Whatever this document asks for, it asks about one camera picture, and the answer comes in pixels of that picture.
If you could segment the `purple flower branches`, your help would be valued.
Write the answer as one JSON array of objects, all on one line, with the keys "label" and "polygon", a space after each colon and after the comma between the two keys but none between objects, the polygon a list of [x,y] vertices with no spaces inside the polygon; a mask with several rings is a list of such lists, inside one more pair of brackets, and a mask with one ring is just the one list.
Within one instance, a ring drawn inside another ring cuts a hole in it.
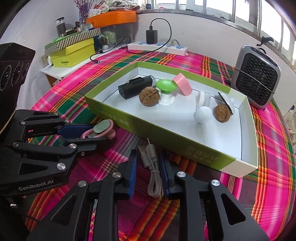
[{"label": "purple flower branches", "polygon": [[94,4],[94,0],[74,0],[75,5],[79,9],[79,17],[81,21],[88,18],[88,13]]}]

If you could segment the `green cap white stand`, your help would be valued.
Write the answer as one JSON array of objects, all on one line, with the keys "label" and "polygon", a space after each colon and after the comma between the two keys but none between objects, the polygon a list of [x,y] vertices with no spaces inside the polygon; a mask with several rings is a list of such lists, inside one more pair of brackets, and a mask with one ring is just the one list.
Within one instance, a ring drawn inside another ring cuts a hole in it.
[{"label": "green cap white stand", "polygon": [[178,86],[173,80],[161,79],[156,82],[156,87],[161,92],[159,104],[168,106],[175,102],[173,92],[178,88]]}]

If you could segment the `striped grey box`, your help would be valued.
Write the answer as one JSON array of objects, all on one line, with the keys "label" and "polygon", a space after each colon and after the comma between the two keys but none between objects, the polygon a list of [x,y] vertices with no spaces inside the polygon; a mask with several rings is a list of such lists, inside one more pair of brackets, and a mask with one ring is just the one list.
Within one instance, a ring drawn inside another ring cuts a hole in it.
[{"label": "striped grey box", "polygon": [[45,46],[45,55],[58,52],[62,49],[65,49],[66,47],[69,47],[70,45],[93,38],[95,36],[99,36],[100,34],[100,29],[93,29],[88,31],[80,31],[69,36],[62,37],[61,39]]}]

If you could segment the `black power adapter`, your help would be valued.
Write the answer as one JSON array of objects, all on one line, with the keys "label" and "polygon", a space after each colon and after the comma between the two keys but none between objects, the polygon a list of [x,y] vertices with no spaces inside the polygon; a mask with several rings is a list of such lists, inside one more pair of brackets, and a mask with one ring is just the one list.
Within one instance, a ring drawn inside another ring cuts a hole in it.
[{"label": "black power adapter", "polygon": [[146,43],[147,44],[157,44],[158,43],[158,31],[154,30],[152,25],[146,30]]}]

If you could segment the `grey black space heater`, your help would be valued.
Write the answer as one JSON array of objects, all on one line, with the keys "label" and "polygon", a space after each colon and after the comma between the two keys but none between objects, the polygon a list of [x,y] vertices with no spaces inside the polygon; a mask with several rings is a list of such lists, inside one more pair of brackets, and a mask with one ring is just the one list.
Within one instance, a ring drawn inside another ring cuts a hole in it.
[{"label": "grey black space heater", "polygon": [[238,54],[231,87],[257,109],[265,109],[275,94],[281,69],[262,48],[244,45]]}]

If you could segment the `black rectangular device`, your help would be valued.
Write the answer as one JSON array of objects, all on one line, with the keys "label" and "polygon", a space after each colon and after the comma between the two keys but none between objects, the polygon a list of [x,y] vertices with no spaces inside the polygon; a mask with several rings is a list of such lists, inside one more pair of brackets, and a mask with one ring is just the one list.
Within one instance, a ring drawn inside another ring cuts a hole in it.
[{"label": "black rectangular device", "polygon": [[140,92],[146,87],[151,87],[153,84],[154,78],[149,75],[146,77],[137,77],[131,79],[125,84],[118,86],[118,92],[124,99],[130,99],[136,95],[139,95]]}]

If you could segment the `glass jar black lid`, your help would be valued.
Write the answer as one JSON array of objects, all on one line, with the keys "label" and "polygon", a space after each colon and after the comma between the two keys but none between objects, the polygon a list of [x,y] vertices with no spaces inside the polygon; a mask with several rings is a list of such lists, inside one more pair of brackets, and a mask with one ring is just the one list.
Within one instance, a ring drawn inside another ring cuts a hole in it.
[{"label": "glass jar black lid", "polygon": [[65,36],[66,26],[64,22],[64,17],[60,17],[55,21],[56,29],[59,37]]}]

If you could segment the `pink green earphone case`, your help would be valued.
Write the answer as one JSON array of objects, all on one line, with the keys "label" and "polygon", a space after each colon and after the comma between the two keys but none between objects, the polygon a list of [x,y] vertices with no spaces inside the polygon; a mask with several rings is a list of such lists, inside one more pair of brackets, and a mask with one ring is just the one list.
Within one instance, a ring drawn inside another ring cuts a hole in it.
[{"label": "pink green earphone case", "polygon": [[102,120],[100,123],[93,126],[93,128],[84,132],[80,138],[106,137],[112,140],[116,136],[116,131],[113,126],[113,120]]}]

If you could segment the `white ball gadget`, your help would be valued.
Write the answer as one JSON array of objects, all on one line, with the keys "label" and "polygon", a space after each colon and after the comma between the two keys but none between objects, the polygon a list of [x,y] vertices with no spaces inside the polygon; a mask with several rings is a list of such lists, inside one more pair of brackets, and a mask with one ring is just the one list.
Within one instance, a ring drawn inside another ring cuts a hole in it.
[{"label": "white ball gadget", "polygon": [[197,123],[206,124],[211,120],[212,115],[212,111],[209,107],[201,106],[196,108],[196,111],[194,112],[194,119]]}]

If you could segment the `white blue power strip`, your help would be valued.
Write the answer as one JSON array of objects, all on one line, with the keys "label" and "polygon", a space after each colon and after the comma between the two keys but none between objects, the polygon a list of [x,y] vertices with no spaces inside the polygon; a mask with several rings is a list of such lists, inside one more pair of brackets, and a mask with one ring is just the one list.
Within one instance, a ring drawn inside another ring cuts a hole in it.
[{"label": "white blue power strip", "polygon": [[164,45],[161,43],[147,44],[146,42],[133,42],[127,45],[129,51],[155,51],[161,53],[186,56],[188,48],[183,46]]}]

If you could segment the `yellow shoe box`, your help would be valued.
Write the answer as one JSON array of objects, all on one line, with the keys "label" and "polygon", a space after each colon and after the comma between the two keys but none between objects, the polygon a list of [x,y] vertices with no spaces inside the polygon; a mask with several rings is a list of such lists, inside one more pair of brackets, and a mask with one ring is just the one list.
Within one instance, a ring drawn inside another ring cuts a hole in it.
[{"label": "yellow shoe box", "polygon": [[50,54],[54,67],[73,67],[95,54],[93,38],[86,39]]}]

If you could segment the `brown walnut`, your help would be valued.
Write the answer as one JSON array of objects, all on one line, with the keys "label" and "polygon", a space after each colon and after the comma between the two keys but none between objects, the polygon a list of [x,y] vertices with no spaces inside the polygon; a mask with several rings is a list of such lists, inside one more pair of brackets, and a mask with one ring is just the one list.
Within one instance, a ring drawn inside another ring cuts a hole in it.
[{"label": "brown walnut", "polygon": [[159,91],[154,87],[146,87],[139,94],[140,103],[143,106],[155,106],[160,100]]},{"label": "brown walnut", "polygon": [[214,109],[215,118],[220,123],[225,123],[229,121],[231,113],[227,105],[218,104]]}]

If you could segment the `green white cardboard box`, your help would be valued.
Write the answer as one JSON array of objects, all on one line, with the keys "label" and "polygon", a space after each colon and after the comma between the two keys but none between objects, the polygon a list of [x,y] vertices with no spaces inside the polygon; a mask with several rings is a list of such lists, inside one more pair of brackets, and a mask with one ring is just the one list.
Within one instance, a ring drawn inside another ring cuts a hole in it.
[{"label": "green white cardboard box", "polygon": [[[256,130],[247,97],[209,78],[183,71],[192,88],[189,96],[173,92],[172,105],[143,106],[138,96],[124,99],[118,86],[136,77],[153,76],[172,80],[180,69],[137,61],[105,78],[86,93],[90,110],[153,144],[183,155],[216,170],[243,177],[258,168]],[[194,119],[198,91],[210,94],[212,118],[206,124]],[[235,113],[220,123],[214,109],[224,104],[219,92],[234,99]]]}]

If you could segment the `orange storage bin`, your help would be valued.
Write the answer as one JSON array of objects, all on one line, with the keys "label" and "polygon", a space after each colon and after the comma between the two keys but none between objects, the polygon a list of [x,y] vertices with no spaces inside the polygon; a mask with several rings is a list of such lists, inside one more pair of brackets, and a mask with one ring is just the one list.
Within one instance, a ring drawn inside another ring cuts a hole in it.
[{"label": "orange storage bin", "polygon": [[137,21],[136,11],[109,11],[100,15],[93,16],[86,20],[94,28],[103,28],[112,25],[135,23]]}]

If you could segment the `white grey handheld device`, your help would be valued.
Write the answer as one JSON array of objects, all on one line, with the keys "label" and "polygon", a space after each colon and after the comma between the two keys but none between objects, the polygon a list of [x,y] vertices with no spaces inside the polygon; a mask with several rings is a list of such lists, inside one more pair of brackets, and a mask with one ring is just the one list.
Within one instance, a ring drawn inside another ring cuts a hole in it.
[{"label": "white grey handheld device", "polygon": [[229,98],[227,94],[223,93],[223,92],[219,92],[218,93],[222,99],[222,101],[224,102],[224,104],[227,106],[227,108],[230,111],[230,114],[233,115],[235,113],[235,108],[234,108],[234,99],[233,98]]}]

